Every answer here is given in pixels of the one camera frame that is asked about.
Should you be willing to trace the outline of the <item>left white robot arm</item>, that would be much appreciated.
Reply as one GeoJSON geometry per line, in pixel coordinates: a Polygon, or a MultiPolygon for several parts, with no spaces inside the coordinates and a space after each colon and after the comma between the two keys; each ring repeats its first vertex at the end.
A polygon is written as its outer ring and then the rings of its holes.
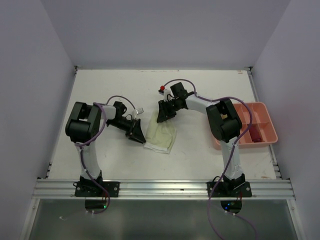
{"type": "Polygon", "coordinates": [[[144,144],[146,139],[141,129],[141,120],[135,113],[125,116],[127,107],[120,101],[113,105],[76,102],[65,126],[65,134],[74,143],[80,158],[81,174],[79,182],[86,185],[92,196],[103,193],[102,170],[98,164],[96,139],[105,127],[113,126],[125,133],[129,140],[144,144]]]}

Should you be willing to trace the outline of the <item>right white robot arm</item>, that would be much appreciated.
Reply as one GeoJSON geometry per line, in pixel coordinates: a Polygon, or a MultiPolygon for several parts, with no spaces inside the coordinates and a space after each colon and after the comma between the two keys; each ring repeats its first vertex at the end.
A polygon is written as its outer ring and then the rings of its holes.
{"type": "Polygon", "coordinates": [[[174,118],[177,111],[193,110],[207,116],[213,137],[220,142],[223,172],[218,180],[209,182],[209,189],[216,195],[235,196],[246,179],[241,167],[239,140],[243,127],[240,117],[229,98],[208,100],[195,91],[188,92],[181,82],[170,87],[161,86],[163,99],[158,102],[157,123],[174,118]]]}

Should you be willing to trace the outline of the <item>pale green underwear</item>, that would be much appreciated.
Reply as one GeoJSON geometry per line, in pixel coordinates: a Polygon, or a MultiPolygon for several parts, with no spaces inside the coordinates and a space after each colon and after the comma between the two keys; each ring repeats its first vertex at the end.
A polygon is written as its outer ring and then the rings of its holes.
{"type": "Polygon", "coordinates": [[[148,123],[144,148],[156,153],[170,154],[177,136],[177,129],[171,120],[157,123],[158,111],[155,110],[148,123]]]}

